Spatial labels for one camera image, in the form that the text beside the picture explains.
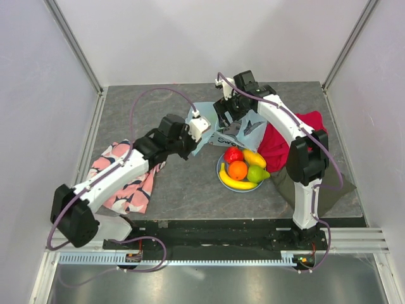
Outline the translucent light blue plastic bag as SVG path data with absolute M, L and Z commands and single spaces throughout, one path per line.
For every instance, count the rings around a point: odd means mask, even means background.
M 213 104 L 214 102 L 194 103 L 200 115 L 209 120 L 211 127 L 202 135 L 201 142 L 192 155 L 196 156 L 206 144 L 223 147 L 235 146 L 257 152 L 265 134 L 267 121 L 250 110 L 241 120 L 233 121 L 228 127 L 220 127 Z

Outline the red fake apple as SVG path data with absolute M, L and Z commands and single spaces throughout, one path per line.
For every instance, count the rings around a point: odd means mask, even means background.
M 237 148 L 237 147 L 229 147 L 224 155 L 223 155 L 223 159 L 228 163 L 231 164 L 233 162 L 236 161 L 243 161 L 244 160 L 244 154 L 243 152 Z

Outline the yellow fake mango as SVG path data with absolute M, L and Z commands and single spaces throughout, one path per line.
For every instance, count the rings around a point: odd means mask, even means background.
M 266 168 L 266 161 L 259 153 L 253 152 L 248 149 L 243 149 L 242 153 L 244 155 L 244 160 L 249 165 L 257 165 L 261 168 Z

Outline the yellow fake banana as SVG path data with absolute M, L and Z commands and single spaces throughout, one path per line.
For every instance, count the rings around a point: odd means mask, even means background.
M 226 171 L 225 163 L 221 163 L 218 177 L 221 180 L 222 184 L 227 186 L 229 189 L 236 191 L 236 192 L 248 192 L 252 191 L 253 189 L 257 188 L 259 184 L 243 181 L 243 180 L 233 180 Z

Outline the fake orange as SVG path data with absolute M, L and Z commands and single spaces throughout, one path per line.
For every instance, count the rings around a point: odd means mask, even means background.
M 236 181 L 241 181 L 246 178 L 248 173 L 247 164 L 244 161 L 233 161 L 228 166 L 228 175 Z

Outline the green fake pear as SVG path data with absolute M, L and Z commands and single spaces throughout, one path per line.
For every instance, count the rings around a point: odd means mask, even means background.
M 247 176 L 249 182 L 261 183 L 262 181 L 270 178 L 270 173 L 258 165 L 250 165 L 248 168 Z

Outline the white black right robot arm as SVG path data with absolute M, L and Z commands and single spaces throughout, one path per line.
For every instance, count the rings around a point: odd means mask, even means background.
M 328 135 L 314 130 L 298 118 L 269 85 L 259 85 L 252 71 L 232 78 L 218 73 L 215 86 L 223 97 L 214 103 L 220 127 L 244 118 L 254 111 L 267 120 L 289 147 L 286 170 L 294 182 L 294 214 L 291 245 L 305 249 L 319 230 L 318 187 L 329 166 Z

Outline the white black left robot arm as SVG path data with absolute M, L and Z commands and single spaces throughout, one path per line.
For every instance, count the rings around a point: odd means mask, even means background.
M 73 187 L 58 187 L 51 210 L 52 229 L 59 230 L 76 248 L 93 239 L 115 239 L 125 249 L 134 248 L 139 234 L 127 220 L 96 212 L 125 184 L 148 173 L 169 155 L 188 159 L 209 128 L 210 123 L 198 112 L 190 122 L 178 115 L 166 115 L 158 127 L 130 144 L 127 153 L 97 175 Z

